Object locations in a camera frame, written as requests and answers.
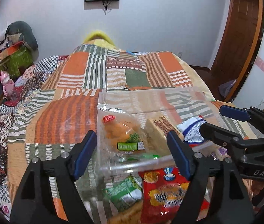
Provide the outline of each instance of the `snack package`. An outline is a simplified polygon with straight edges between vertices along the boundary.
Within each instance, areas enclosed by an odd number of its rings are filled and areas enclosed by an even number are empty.
[[[183,201],[189,182],[177,167],[140,172],[143,178],[143,207],[141,223],[156,224],[172,220]],[[204,199],[201,212],[206,213],[209,203]]]
[[[107,224],[139,224],[142,210],[142,200],[129,209],[108,219]]]
[[[144,130],[148,136],[148,142],[159,156],[171,155],[166,141],[168,132],[174,130],[182,141],[184,139],[179,130],[162,114],[147,119]]]
[[[98,104],[98,120],[103,132],[102,145],[114,159],[122,162],[131,155],[146,153],[146,135],[135,117],[121,109]]]
[[[202,116],[195,116],[178,124],[176,127],[183,133],[184,142],[189,144],[190,147],[194,147],[205,141],[200,135],[200,126],[204,123],[206,123],[206,121]]]
[[[135,202],[141,200],[142,188],[132,175],[129,175],[115,187],[103,189],[104,195],[110,199],[119,212],[127,210]]]

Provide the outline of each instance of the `pink toy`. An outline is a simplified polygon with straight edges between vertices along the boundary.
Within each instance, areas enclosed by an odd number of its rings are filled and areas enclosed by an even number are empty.
[[[2,86],[3,94],[5,95],[5,97],[10,98],[13,94],[15,83],[13,82],[12,79],[10,79],[9,73],[7,73],[6,71],[1,71],[0,81],[3,85]]]

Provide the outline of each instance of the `gray pillow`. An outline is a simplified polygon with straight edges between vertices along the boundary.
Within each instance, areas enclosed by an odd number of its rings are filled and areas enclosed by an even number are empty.
[[[38,48],[37,40],[35,39],[31,27],[23,21],[17,21],[10,24],[7,27],[7,31],[5,32],[5,37],[7,35],[14,35],[21,33],[24,36],[24,41],[28,44],[32,51],[36,51]]]

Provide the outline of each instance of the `blanket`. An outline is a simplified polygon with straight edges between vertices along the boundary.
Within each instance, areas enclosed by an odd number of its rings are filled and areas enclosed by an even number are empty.
[[[31,66],[16,86],[13,99],[0,106],[0,210],[7,219],[33,157],[54,159],[81,142],[88,130],[97,131],[97,104],[102,90],[190,88],[193,83],[180,60],[170,52],[134,54],[83,44],[69,56],[51,56]],[[196,98],[188,107],[190,114],[179,106],[184,97],[164,96],[165,103],[177,112],[173,114],[176,122],[195,115],[214,119],[214,112],[218,113],[222,105]],[[220,118],[227,129],[244,138],[255,137],[247,125]],[[96,168],[94,152],[76,187],[94,223],[106,223],[117,209],[104,199],[102,189],[125,176],[97,178]],[[49,181],[57,214],[66,220],[55,178]]]

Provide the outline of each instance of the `red snack bag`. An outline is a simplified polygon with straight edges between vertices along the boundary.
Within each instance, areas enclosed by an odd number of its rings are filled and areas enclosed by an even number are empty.
[[[190,182],[180,175],[177,167],[139,172],[139,175],[143,179],[144,195],[140,222],[156,224],[172,220]],[[201,211],[208,208],[209,203],[204,199]]]

